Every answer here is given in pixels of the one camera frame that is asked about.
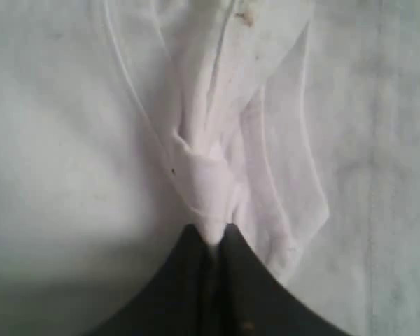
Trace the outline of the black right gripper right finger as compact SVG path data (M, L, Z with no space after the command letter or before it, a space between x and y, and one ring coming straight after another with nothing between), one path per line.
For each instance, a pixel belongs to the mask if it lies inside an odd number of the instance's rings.
M339 335L340 329L291 295L234 224L218 247L221 335Z

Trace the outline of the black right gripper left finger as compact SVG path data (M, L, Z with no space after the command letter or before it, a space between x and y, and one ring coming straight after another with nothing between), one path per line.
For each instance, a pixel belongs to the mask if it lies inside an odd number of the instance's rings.
M184 227L165 263L140 293L89 335L200 335L207 248Z

